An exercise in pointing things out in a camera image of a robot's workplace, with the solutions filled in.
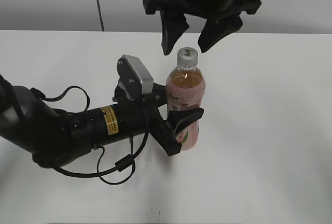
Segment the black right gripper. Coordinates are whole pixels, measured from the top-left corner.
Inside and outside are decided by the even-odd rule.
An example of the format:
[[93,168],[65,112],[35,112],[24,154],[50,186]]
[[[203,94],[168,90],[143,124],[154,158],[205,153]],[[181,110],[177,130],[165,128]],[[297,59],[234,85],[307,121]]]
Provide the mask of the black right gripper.
[[169,55],[189,28],[184,14],[218,21],[207,20],[200,34],[198,45],[205,53],[221,39],[237,32],[243,25],[238,15],[243,11],[254,15],[261,6],[261,0],[143,0],[143,6],[147,15],[160,11],[161,46],[163,54]]

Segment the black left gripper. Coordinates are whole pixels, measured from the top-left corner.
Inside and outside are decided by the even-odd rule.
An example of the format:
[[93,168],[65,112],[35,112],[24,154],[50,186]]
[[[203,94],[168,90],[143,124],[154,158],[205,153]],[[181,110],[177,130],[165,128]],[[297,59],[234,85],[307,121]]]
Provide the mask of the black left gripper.
[[167,104],[166,86],[154,83],[151,94],[142,95],[135,101],[127,99],[125,92],[117,85],[112,105],[116,114],[119,135],[139,135],[148,132],[168,156],[181,151],[181,144],[174,135],[179,135],[192,123],[200,120],[203,108],[185,111],[169,111],[167,122],[163,120],[159,107]]

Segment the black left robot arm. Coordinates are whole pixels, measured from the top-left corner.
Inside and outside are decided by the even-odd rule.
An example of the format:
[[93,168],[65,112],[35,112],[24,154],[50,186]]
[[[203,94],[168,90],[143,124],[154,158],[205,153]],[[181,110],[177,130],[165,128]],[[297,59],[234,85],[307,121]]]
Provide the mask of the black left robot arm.
[[172,111],[163,119],[165,86],[154,84],[148,95],[129,99],[122,85],[113,105],[70,113],[51,108],[37,89],[1,79],[1,137],[32,154],[40,167],[65,166],[106,146],[137,135],[152,136],[169,156],[178,154],[177,134],[203,116],[202,108]]

